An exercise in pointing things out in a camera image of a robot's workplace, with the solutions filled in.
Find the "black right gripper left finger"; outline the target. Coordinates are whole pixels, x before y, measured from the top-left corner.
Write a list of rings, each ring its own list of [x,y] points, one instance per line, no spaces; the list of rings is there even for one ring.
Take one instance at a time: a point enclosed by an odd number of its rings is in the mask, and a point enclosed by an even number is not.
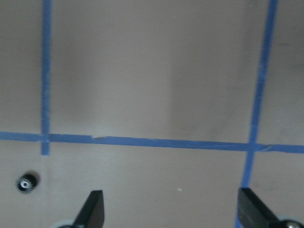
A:
[[[91,191],[76,219],[75,228],[102,228],[105,219],[104,196],[102,190]]]

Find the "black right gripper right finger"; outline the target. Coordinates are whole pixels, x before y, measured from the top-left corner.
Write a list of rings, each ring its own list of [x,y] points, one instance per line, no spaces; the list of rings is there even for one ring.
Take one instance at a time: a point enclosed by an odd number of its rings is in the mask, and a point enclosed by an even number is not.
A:
[[[239,188],[237,200],[237,217],[243,228],[270,228],[278,223],[277,216],[250,188]]]

